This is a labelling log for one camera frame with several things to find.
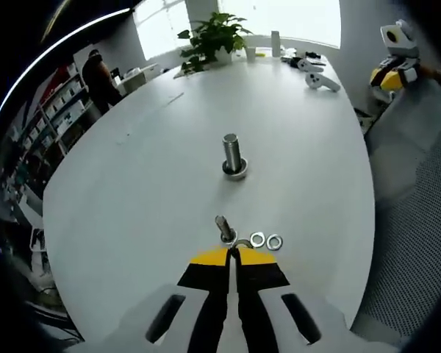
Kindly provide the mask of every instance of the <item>light strip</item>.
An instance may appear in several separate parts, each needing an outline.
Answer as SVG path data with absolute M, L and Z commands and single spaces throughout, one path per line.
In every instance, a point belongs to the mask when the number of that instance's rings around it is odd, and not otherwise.
M 74 31 L 70 32 L 68 35 L 60 38 L 56 43 L 52 44 L 51 46 L 49 46 L 39 57 L 36 58 L 35 61 L 32 62 L 32 64 L 30 66 L 28 66 L 28 68 L 18 77 L 18 79 L 16 80 L 16 82 L 13 84 L 13 86 L 10 88 L 10 90 L 8 91 L 7 95 L 5 96 L 3 102 L 0 104 L 0 111 L 3 108 L 3 106 L 5 105 L 5 103 L 7 102 L 8 98 L 11 96 L 12 92 L 15 90 L 15 88 L 18 86 L 18 84 L 21 82 L 21 80 L 32 70 L 32 68 L 34 68 L 36 66 L 36 64 L 38 62 L 40 62 L 47 54 L 49 54 L 51 51 L 53 51 L 55 48 L 57 48 L 60 44 L 64 43 L 67 39 L 69 39 L 70 37 L 72 37 L 73 35 L 77 34 L 78 32 L 83 31 L 84 29 L 97 24 L 98 22 L 101 22 L 103 20 L 106 20 L 107 18 L 111 18 L 117 15 L 120 15 L 121 13 L 127 13 L 128 11 L 130 11 L 130 8 L 124 9 L 124 10 L 119 10 L 116 11 L 115 13 L 110 13 L 109 15 L 105 15 L 103 17 L 97 18 L 96 20 L 93 20 L 91 22 L 88 22 L 87 24 L 84 24 L 83 26 L 75 29 Z

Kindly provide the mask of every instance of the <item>white bottle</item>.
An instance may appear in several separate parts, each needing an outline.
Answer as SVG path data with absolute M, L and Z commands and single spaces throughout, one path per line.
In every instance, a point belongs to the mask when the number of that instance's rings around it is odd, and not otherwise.
M 273 49 L 273 57 L 281 56 L 281 38 L 278 31 L 271 31 L 271 48 Z

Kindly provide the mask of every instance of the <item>potted plant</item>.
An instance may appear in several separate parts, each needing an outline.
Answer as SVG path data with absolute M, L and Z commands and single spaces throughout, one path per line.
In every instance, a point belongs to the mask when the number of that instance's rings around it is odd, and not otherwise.
M 182 57 L 188 58 L 182 65 L 184 73 L 203 71 L 204 65 L 219 61 L 223 51 L 232 60 L 234 50 L 245 48 L 240 32 L 251 33 L 239 24 L 242 21 L 246 19 L 229 13 L 212 13 L 208 21 L 199 21 L 201 25 L 192 33 L 188 29 L 180 32 L 178 38 L 189 39 L 192 46 L 181 53 Z

